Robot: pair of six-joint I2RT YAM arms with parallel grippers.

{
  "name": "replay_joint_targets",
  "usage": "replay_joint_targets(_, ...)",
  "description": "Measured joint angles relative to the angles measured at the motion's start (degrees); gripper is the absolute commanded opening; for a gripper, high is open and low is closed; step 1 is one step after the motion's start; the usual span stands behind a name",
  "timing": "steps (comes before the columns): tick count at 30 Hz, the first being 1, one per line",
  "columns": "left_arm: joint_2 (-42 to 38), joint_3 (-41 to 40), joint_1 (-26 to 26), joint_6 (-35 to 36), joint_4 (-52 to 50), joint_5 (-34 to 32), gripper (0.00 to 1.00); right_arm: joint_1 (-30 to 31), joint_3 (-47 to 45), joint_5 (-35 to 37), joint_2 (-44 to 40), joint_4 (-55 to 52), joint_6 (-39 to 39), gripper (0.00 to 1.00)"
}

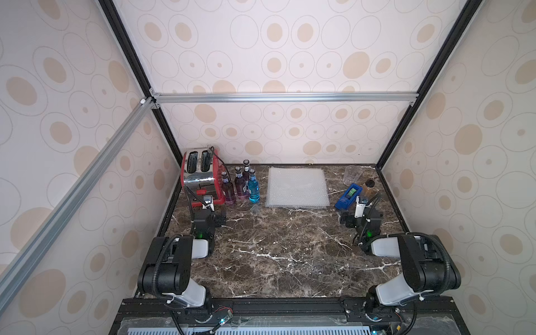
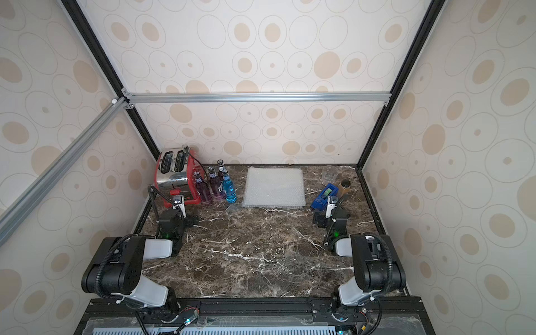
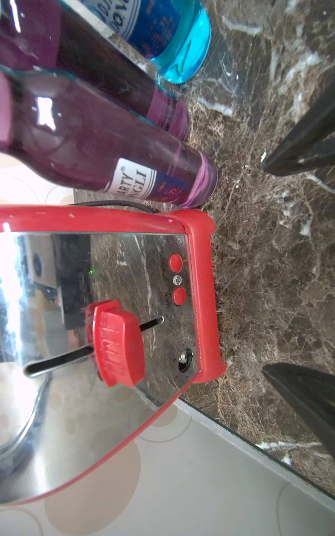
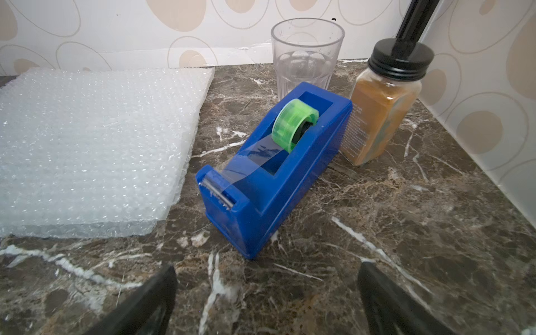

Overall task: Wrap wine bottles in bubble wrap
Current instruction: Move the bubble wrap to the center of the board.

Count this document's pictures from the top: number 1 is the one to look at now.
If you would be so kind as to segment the blue liquid glass bottle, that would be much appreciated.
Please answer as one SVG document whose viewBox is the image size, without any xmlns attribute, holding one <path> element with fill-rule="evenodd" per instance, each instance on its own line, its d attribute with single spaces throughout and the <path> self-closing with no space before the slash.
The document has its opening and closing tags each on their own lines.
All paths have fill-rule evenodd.
<svg viewBox="0 0 536 335">
<path fill-rule="evenodd" d="M 260 186 L 256 177 L 256 171 L 252 168 L 249 171 L 248 192 L 249 200 L 252 203 L 258 203 L 260 201 Z"/>
</svg>

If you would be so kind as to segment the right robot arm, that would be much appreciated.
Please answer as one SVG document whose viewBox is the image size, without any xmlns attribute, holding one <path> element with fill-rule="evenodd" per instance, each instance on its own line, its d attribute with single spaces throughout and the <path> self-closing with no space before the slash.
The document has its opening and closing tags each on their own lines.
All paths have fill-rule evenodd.
<svg viewBox="0 0 536 335">
<path fill-rule="evenodd" d="M 461 286 L 461 274 L 438 236 L 424 233 L 382 234 L 382 214 L 366 207 L 361 216 L 347 210 L 339 223 L 356 229 L 353 244 L 365 254 L 400 261 L 401 274 L 368 290 L 362 310 L 404 306 Z"/>
</svg>

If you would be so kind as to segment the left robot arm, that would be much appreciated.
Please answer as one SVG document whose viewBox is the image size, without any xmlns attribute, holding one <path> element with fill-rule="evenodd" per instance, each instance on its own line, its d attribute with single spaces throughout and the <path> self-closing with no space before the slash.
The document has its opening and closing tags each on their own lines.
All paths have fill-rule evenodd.
<svg viewBox="0 0 536 335">
<path fill-rule="evenodd" d="M 213 254 L 216 229 L 225 223 L 224 211 L 201 209 L 193 212 L 190 234 L 154 238 L 138 275 L 138 290 L 172 308 L 212 309 L 210 291 L 191 278 L 191 266 Z"/>
</svg>

